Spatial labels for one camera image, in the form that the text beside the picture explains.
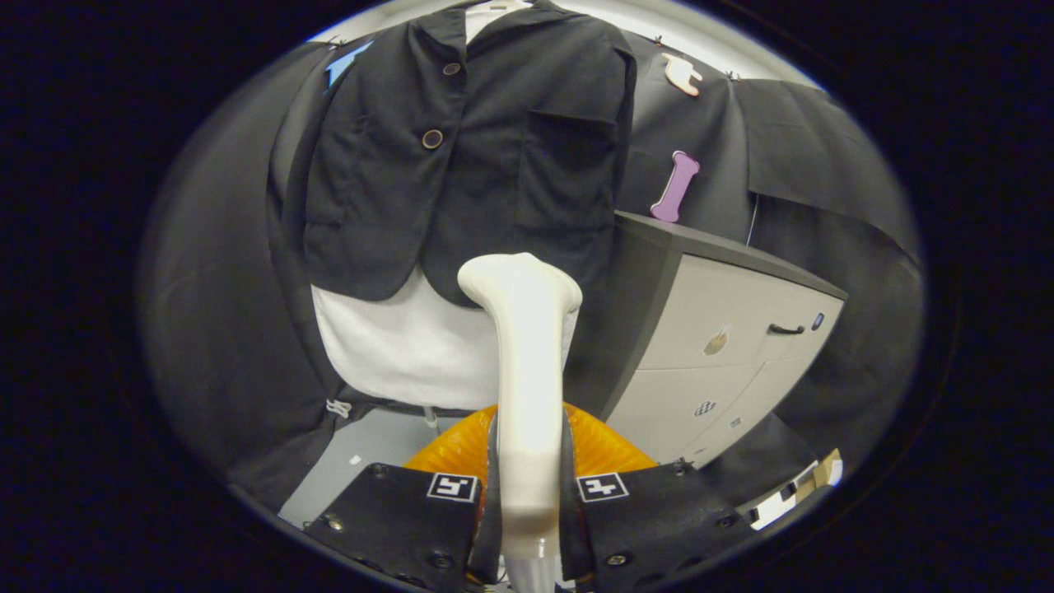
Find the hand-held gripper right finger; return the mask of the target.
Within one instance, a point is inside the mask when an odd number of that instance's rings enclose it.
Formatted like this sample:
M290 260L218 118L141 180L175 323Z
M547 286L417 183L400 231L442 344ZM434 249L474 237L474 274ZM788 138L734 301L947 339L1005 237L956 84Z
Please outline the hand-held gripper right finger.
M579 590L670 590L749 551L748 515L692 463L658 463L575 406L563 423L560 550Z

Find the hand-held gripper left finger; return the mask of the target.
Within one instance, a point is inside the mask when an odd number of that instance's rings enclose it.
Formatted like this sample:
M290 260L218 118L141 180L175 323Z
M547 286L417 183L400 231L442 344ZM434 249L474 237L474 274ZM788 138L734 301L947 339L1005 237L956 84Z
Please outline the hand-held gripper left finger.
M503 525L497 410L460 419L403 464L374 460L305 537L335 562L401 590L481 590L497 579Z

